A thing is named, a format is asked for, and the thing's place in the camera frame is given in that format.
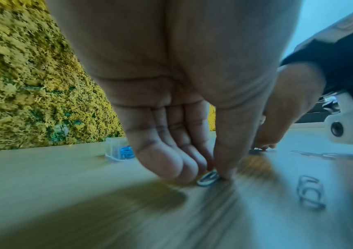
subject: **white wall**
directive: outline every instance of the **white wall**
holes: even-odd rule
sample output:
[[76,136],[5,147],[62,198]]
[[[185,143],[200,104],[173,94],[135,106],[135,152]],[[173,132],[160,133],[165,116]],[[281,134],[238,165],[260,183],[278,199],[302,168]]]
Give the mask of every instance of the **white wall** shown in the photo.
[[353,0],[304,0],[296,31],[285,51],[353,12]]

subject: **moss wall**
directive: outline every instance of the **moss wall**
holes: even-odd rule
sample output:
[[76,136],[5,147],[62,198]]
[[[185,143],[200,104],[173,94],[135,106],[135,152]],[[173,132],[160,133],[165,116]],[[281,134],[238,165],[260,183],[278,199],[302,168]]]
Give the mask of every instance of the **moss wall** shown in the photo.
[[[209,115],[215,130],[215,109]],[[43,0],[0,0],[0,150],[123,136]]]

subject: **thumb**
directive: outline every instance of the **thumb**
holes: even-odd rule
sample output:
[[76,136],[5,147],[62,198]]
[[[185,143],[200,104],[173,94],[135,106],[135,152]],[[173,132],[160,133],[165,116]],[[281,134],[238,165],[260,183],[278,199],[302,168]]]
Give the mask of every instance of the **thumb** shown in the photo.
[[276,65],[260,79],[254,91],[235,96],[232,106],[216,107],[215,168],[224,179],[231,179],[249,152],[260,125],[265,103],[274,86]]

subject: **wooden table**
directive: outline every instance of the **wooden table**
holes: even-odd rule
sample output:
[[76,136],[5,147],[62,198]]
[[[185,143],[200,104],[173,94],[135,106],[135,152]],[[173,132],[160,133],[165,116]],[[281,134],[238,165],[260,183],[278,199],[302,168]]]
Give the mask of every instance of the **wooden table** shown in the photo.
[[[251,155],[232,182],[179,186],[104,143],[0,152],[0,248],[353,248],[353,154],[323,129],[292,129]],[[299,203],[301,175],[322,181],[326,209]]]

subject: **clear plastic container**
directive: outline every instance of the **clear plastic container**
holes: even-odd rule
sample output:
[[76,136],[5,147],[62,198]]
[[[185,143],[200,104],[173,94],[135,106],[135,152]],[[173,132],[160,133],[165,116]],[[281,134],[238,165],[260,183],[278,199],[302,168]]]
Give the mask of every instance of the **clear plastic container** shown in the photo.
[[108,137],[105,140],[105,157],[117,162],[135,158],[125,137]]

